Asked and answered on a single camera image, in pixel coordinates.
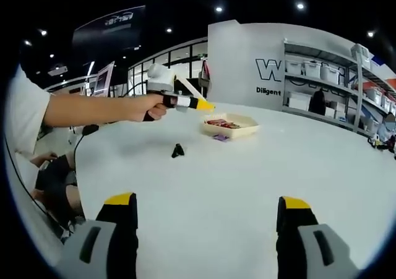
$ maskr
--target black bag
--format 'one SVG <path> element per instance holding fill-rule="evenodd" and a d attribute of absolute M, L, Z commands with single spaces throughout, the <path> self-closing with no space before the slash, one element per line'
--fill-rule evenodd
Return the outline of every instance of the black bag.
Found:
<path fill-rule="evenodd" d="M 326 103 L 324 100 L 324 93 L 322 89 L 314 93 L 311 101 L 309 102 L 309 112 L 313 112 L 320 115 L 325 115 L 326 113 Z"/>

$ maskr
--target storage box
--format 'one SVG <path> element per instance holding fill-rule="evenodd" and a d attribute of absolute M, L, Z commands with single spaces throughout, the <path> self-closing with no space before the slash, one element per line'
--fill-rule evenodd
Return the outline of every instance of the storage box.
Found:
<path fill-rule="evenodd" d="M 389 112 L 396 116 L 396 103 L 394 101 L 390 101 Z"/>
<path fill-rule="evenodd" d="M 205 123 L 208 120 L 216 120 L 216 119 L 224 119 L 227 122 L 233 122 L 237 125 L 239 125 L 241 128 L 240 129 L 229 129 L 226 127 L 221 127 L 221 126 L 214 126 L 211 124 Z M 254 134 L 259 130 L 259 125 L 258 123 L 253 120 L 253 118 L 250 118 L 248 116 L 242 116 L 238 114 L 230 114 L 230 113 L 222 113 L 222 114 L 211 114 L 211 115 L 206 115 L 204 117 L 204 122 L 201 125 L 202 131 L 205 134 L 208 135 L 226 135 L 227 137 L 231 139 L 235 139 L 238 137 L 242 137 L 245 135 L 251 135 Z"/>
<path fill-rule="evenodd" d="M 304 70 L 305 76 L 312 77 L 312 78 L 321 78 L 321 64 L 317 62 L 304 62 Z"/>
<path fill-rule="evenodd" d="M 344 111 L 335 111 L 334 119 L 344 122 L 347 121 Z"/>
<path fill-rule="evenodd" d="M 331 101 L 330 108 L 333 108 L 335 111 L 344 112 L 345 113 L 345 104 L 340 103 L 338 101 Z"/>
<path fill-rule="evenodd" d="M 294 75 L 301 75 L 302 66 L 303 66 L 303 64 L 301 62 L 286 60 L 287 73 L 294 74 Z"/>
<path fill-rule="evenodd" d="M 338 85 L 340 71 L 329 66 L 321 67 L 321 79 Z"/>
<path fill-rule="evenodd" d="M 363 67 L 371 70 L 370 52 L 366 47 L 360 44 L 355 44 L 351 48 L 351 54 L 355 60 L 358 61 L 360 59 Z"/>
<path fill-rule="evenodd" d="M 389 112 L 389 108 L 390 108 L 390 99 L 388 99 L 387 97 L 385 97 L 384 95 L 381 98 L 381 107 L 383 107 L 385 109 L 385 112 L 388 113 Z"/>
<path fill-rule="evenodd" d="M 300 92 L 289 93 L 289 107 L 308 111 L 311 96 Z"/>
<path fill-rule="evenodd" d="M 334 118 L 334 115 L 335 110 L 333 108 L 326 107 L 326 112 L 324 113 L 324 116 Z"/>
<path fill-rule="evenodd" d="M 378 106 L 381 105 L 382 93 L 376 88 L 370 88 L 366 90 L 367 97 L 375 102 Z"/>
<path fill-rule="evenodd" d="M 367 125 L 367 131 L 371 132 L 372 134 L 375 134 L 379 127 L 379 123 L 373 120 L 373 118 L 368 118 L 366 121 L 366 125 Z"/>

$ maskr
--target metal shelving unit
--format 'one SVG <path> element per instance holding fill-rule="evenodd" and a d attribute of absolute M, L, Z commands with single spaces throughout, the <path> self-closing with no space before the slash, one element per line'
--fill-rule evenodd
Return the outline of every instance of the metal shelving unit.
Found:
<path fill-rule="evenodd" d="M 358 96 L 358 92 L 356 90 L 353 90 L 348 87 L 338 85 L 338 84 L 335 84 L 335 83 L 332 83 L 332 82 L 329 82 L 326 80 L 322 80 L 322 79 L 317 79 L 317 78 L 313 78 L 313 77 L 309 77 L 309 76 L 305 76 L 305 75 L 294 75 L 294 74 L 290 74 L 287 72 L 285 73 L 285 78 L 295 80 L 295 81 L 309 82 L 312 84 L 321 85 L 321 86 L 342 92 L 346 95 Z"/>
<path fill-rule="evenodd" d="M 295 108 L 290 108 L 290 107 L 287 107 L 287 106 L 283 106 L 282 107 L 282 112 L 295 114 L 295 115 L 299 115 L 299 116 L 304 116 L 304 117 L 312 118 L 312 119 L 315 119 L 315 120 L 318 120 L 318 121 L 324 121 L 324 122 L 327 122 L 329 124 L 333 124 L 335 126 L 341 126 L 341 127 L 344 127 L 345 129 L 353 130 L 353 125 L 350 124 L 350 123 L 339 121 L 337 119 L 334 119 L 334 118 L 331 118 L 331 117 L 328 117 L 328 116 L 323 116 L 323 115 L 320 115 L 320 114 L 304 111 L 304 110 L 301 110 L 301 109 L 295 109 Z"/>
<path fill-rule="evenodd" d="M 388 112 L 385 111 L 385 109 L 383 107 L 378 106 L 377 104 L 375 104 L 374 101 L 370 100 L 369 98 L 362 97 L 362 99 L 363 99 L 363 101 L 365 103 L 367 103 L 367 104 L 373 106 L 375 109 L 377 109 L 378 112 L 380 112 L 382 115 L 387 115 L 388 114 Z"/>
<path fill-rule="evenodd" d="M 354 121 L 353 125 L 348 124 L 347 122 L 338 121 L 338 120 L 330 118 L 330 117 L 318 115 L 316 113 L 311 113 L 311 112 L 303 111 L 300 109 L 289 108 L 287 106 L 283 106 L 282 111 L 291 113 L 291 114 L 297 114 L 300 116 L 313 118 L 313 119 L 324 121 L 324 122 L 334 124 L 337 126 L 341 126 L 341 127 L 347 128 L 353 132 L 356 132 L 358 134 L 365 135 L 366 137 L 372 136 L 372 133 L 370 133 L 368 131 L 364 131 L 358 127 L 361 112 L 362 112 L 363 102 L 374 107 L 382 115 L 387 114 L 387 112 L 385 111 L 384 108 L 382 108 L 381 106 L 378 106 L 377 104 L 375 104 L 375 102 L 373 102 L 370 99 L 363 96 L 363 79 L 367 79 L 367 80 L 374 82 L 380 88 L 384 89 L 390 96 L 395 97 L 395 98 L 396 98 L 396 89 L 391 87 L 386 81 L 379 78 L 376 74 L 374 74 L 367 68 L 363 67 L 362 64 L 360 63 L 360 61 L 356 61 L 348 56 L 344 56 L 344 55 L 341 55 L 341 54 L 333 52 L 333 51 L 324 50 L 324 49 L 313 47 L 313 46 L 310 46 L 307 44 L 295 43 L 295 42 L 290 42 L 288 40 L 285 40 L 285 54 L 292 54 L 292 55 L 305 56 L 305 57 L 314 58 L 314 59 L 321 59 L 323 61 L 331 62 L 333 64 L 338 64 L 339 66 L 345 67 L 347 73 L 348 73 L 349 69 L 352 71 L 355 71 L 357 79 L 358 79 L 358 90 L 352 90 L 352 89 L 344 87 L 342 85 L 332 84 L 331 82 L 328 82 L 326 80 L 307 77 L 305 75 L 293 75 L 293 74 L 289 74 L 286 72 L 285 79 L 298 80 L 298 81 L 302 81 L 302 82 L 310 82 L 312 84 L 321 85 L 321 86 L 330 88 L 332 90 L 336 90 L 336 91 L 344 93 L 347 98 L 350 97 L 356 102 L 357 109 L 356 109 L 356 117 L 355 117 L 355 121 Z"/>
<path fill-rule="evenodd" d="M 309 56 L 311 58 L 319 58 L 324 61 L 332 62 L 343 67 L 357 66 L 357 61 L 347 56 L 338 54 L 333 51 L 319 49 L 301 43 L 285 41 L 285 52 L 287 54 L 296 54 L 299 56 Z"/>

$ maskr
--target shelf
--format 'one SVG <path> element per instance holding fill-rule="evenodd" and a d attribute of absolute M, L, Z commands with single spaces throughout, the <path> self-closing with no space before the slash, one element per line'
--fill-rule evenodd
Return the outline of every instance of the shelf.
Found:
<path fill-rule="evenodd" d="M 373 72 L 371 72 L 369 69 L 365 68 L 362 66 L 362 71 L 363 71 L 363 77 L 373 81 L 375 84 L 377 84 L 380 88 L 384 89 L 386 92 L 388 92 L 390 95 L 392 95 L 394 98 L 396 98 L 396 89 L 394 89 L 392 86 L 388 84 L 385 80 L 382 80 L 379 78 L 377 75 L 375 75 Z"/>
<path fill-rule="evenodd" d="M 375 109 L 378 110 L 378 112 L 380 112 L 381 114 L 388 114 L 387 111 L 385 111 L 385 109 L 381 106 L 378 106 L 377 104 L 375 104 L 375 102 L 373 102 L 372 100 L 370 100 L 369 98 L 365 98 L 363 97 L 363 101 L 369 105 L 371 105 L 372 107 L 374 107 Z"/>
<path fill-rule="evenodd" d="M 312 58 L 322 59 L 324 61 L 332 62 L 338 64 L 339 66 L 349 67 L 354 71 L 358 70 L 358 63 L 348 56 L 338 54 L 333 51 L 327 51 L 319 48 L 309 46 L 302 43 L 293 43 L 290 41 L 285 41 L 285 52 L 291 54 L 297 54 L 301 56 L 308 56 Z M 380 88 L 384 89 L 394 98 L 396 98 L 396 89 L 390 86 L 386 81 L 379 78 L 376 74 L 371 72 L 369 69 L 362 66 L 363 77 L 373 81 Z"/>
<path fill-rule="evenodd" d="M 364 131 L 362 129 L 358 129 L 358 134 L 359 135 L 363 135 L 363 136 L 365 136 L 367 138 L 371 138 L 374 135 L 372 132 Z"/>
<path fill-rule="evenodd" d="M 305 76 L 305 75 L 294 75 L 294 74 L 289 74 L 287 72 L 285 73 L 285 78 L 302 81 L 302 82 L 310 82 L 310 83 L 314 83 L 314 84 L 319 84 L 319 85 L 323 85 L 323 86 L 326 86 L 329 88 L 333 88 L 334 90 L 338 90 L 339 92 L 346 93 L 347 95 L 358 96 L 358 92 L 353 89 L 349 89 L 345 86 L 337 85 L 332 82 L 318 79 L 318 78 L 313 78 L 313 77 L 309 77 L 309 76 Z"/>
<path fill-rule="evenodd" d="M 285 41 L 285 52 L 323 59 L 324 61 L 332 62 L 344 67 L 351 67 L 358 64 L 354 59 L 349 58 L 348 56 L 344 56 L 333 51 L 318 49 L 307 44 L 293 43 L 290 41 Z"/>
<path fill-rule="evenodd" d="M 282 111 L 286 112 L 286 113 L 290 113 L 290 114 L 300 115 L 300 116 L 304 116 L 304 117 L 307 117 L 307 118 L 312 118 L 312 119 L 315 119 L 315 120 L 327 122 L 327 123 L 333 124 L 335 126 L 342 126 L 342 127 L 347 128 L 347 129 L 350 129 L 350 130 L 353 129 L 353 125 L 350 124 L 350 123 L 339 121 L 337 119 L 334 119 L 334 118 L 331 118 L 331 117 L 327 117 L 327 116 L 323 116 L 323 115 L 320 115 L 320 114 L 316 114 L 316 113 L 312 113 L 312 112 L 308 112 L 308 111 L 304 111 L 304 110 L 300 110 L 300 109 L 290 108 L 290 107 L 287 107 L 287 106 L 283 106 L 282 107 Z"/>

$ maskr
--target logo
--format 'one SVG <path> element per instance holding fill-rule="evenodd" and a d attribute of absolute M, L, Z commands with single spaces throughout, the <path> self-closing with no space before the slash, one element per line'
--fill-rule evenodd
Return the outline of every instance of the logo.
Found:
<path fill-rule="evenodd" d="M 256 59 L 256 65 L 261 80 L 282 82 L 282 72 L 279 70 L 281 64 L 282 61 L 277 61 L 275 59 Z"/>
<path fill-rule="evenodd" d="M 280 95 L 281 94 L 280 90 L 268 90 L 265 87 L 257 87 L 256 92 L 263 93 L 265 95 Z"/>
<path fill-rule="evenodd" d="M 124 12 L 122 15 L 113 15 L 109 20 L 106 20 L 105 25 L 113 25 L 119 22 L 131 20 L 134 14 L 132 12 Z"/>

